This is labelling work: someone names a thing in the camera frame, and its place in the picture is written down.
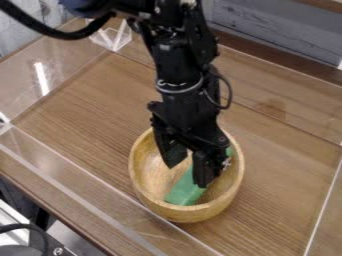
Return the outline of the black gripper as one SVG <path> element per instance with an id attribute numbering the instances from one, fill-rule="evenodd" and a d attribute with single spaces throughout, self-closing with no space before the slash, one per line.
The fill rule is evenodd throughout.
<path id="1" fill-rule="evenodd" d="M 148 103 L 154 138 L 162 160 L 172 169 L 192 154 L 194 183 L 206 188 L 231 164 L 230 139 L 218 125 L 218 115 L 231 106 L 232 88 L 215 68 L 194 83 L 158 79 L 162 101 Z"/>

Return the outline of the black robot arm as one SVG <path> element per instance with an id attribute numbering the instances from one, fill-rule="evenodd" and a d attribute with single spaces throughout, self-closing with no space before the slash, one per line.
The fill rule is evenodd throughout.
<path id="1" fill-rule="evenodd" d="M 155 142 L 164 164 L 172 168 L 192 158 L 192 182 L 204 188 L 227 164 L 230 140 L 218 115 L 228 84 L 212 65 L 218 38 L 203 13 L 202 0 L 61 0 L 76 15 L 98 18 L 123 13 L 142 36 L 152 57 L 160 101 L 148 103 Z"/>

